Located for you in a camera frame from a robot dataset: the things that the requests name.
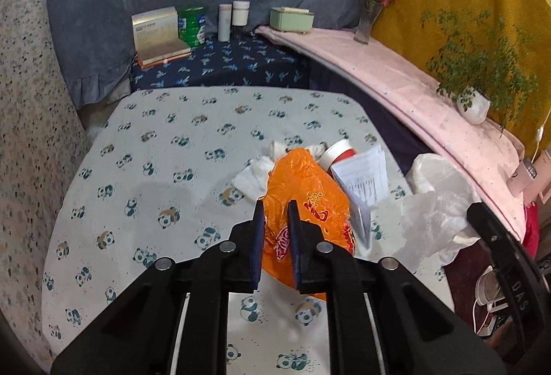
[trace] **dark blue patterned cloth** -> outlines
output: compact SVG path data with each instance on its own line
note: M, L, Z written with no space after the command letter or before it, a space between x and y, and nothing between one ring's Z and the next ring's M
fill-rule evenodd
M146 70L134 62L132 91L140 89L254 85L308 88L308 59L257 35L219 43L216 37L181 58Z

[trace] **white flower pot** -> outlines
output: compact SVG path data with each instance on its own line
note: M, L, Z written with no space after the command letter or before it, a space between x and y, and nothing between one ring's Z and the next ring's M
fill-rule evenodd
M475 91L473 95L473 105L470 108L467 108L465 111L463 105L459 100L457 100L457 109L471 125L480 125L486 116L488 115L488 110L490 109L490 100L488 100L480 92Z

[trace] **metal rivet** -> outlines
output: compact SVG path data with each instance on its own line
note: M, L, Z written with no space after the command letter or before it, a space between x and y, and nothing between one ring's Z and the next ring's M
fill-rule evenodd
M237 249L237 245L234 242L226 241L220 243L220 250L222 252L233 252L235 249Z
M172 261L166 257L163 257L155 262L155 267L159 271L164 271L172 266Z
M385 257L382 259L381 265L383 268L388 269L389 271L394 271L399 267L400 263L398 263L398 260L393 257Z
M316 245L316 249L322 254L328 254L333 250L333 245L330 242L319 242Z

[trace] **green box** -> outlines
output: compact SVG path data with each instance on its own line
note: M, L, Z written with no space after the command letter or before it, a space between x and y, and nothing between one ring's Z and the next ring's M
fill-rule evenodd
M313 16L314 13L310 12L293 12L286 7L276 7L270 10L270 26L280 32L307 33L312 29Z

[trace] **speckled wall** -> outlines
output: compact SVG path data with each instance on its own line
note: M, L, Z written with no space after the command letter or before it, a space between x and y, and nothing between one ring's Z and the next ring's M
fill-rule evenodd
M53 51L46 0L0 0L0 309L47 371L43 265L88 147Z

